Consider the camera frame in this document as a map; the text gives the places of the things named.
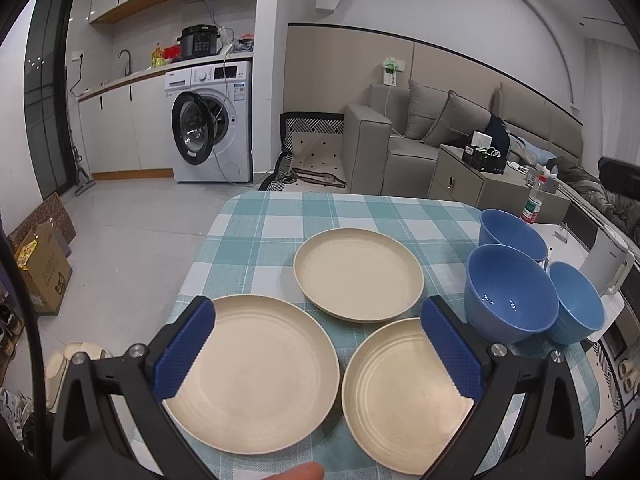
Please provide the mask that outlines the operator thumb tip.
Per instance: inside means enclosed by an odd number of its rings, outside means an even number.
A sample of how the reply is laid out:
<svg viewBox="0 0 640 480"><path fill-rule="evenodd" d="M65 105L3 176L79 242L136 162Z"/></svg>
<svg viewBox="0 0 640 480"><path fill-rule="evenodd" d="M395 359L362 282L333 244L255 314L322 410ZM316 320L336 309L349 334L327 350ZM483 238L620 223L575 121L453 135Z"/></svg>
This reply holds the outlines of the operator thumb tip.
<svg viewBox="0 0 640 480"><path fill-rule="evenodd" d="M322 480L324 468L318 462L307 462L273 474L266 480Z"/></svg>

